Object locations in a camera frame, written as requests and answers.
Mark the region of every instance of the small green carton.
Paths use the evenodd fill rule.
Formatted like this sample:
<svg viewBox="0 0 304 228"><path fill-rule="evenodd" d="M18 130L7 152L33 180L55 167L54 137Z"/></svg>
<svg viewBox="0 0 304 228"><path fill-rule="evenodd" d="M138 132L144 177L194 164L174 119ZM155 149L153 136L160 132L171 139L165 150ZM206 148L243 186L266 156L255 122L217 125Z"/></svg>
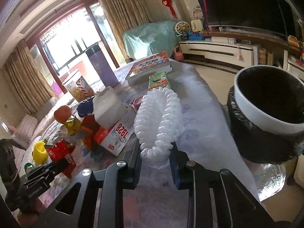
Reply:
<svg viewBox="0 0 304 228"><path fill-rule="evenodd" d="M171 89L166 72L153 74L149 77L149 90L158 87L167 87Z"/></svg>

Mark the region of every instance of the television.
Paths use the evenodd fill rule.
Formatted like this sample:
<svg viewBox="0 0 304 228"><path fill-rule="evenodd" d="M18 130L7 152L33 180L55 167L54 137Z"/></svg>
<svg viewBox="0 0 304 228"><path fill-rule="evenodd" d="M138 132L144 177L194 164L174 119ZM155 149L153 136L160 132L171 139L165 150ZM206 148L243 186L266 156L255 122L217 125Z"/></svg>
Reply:
<svg viewBox="0 0 304 228"><path fill-rule="evenodd" d="M294 16L285 0L205 0L207 13L203 0L198 1L208 26L263 29L295 36Z"/></svg>

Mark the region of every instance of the yellow rubber duck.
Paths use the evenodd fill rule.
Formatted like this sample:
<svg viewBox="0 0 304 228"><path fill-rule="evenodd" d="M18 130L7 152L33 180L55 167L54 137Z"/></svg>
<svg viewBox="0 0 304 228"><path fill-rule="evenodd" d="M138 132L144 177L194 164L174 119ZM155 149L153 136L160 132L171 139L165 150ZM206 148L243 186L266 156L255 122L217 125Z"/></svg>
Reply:
<svg viewBox="0 0 304 228"><path fill-rule="evenodd" d="M45 150L44 145L45 143L43 141L38 141L34 144L32 156L37 165L43 164L48 158L48 152Z"/></svg>

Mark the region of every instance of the curtain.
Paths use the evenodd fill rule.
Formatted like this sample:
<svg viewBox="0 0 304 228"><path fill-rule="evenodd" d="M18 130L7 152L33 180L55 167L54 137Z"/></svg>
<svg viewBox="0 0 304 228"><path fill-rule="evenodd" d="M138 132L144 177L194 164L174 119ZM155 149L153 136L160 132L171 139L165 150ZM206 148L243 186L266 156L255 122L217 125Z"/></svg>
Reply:
<svg viewBox="0 0 304 228"><path fill-rule="evenodd" d="M147 12L140 0L98 0L104 15L112 29L118 46L126 60L130 59L126 53L123 33L131 28L149 23Z"/></svg>
<svg viewBox="0 0 304 228"><path fill-rule="evenodd" d="M35 114L51 97L57 98L24 40L18 43L3 68L14 95L28 114Z"/></svg>

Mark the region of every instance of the snack jar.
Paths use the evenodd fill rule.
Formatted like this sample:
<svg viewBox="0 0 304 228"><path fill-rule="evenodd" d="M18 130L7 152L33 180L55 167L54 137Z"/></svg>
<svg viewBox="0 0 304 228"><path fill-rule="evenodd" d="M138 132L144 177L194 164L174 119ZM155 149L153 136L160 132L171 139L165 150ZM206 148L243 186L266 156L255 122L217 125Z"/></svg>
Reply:
<svg viewBox="0 0 304 228"><path fill-rule="evenodd" d="M62 85L72 94L77 102L94 96L94 91L81 75L79 69L72 72L62 83Z"/></svg>

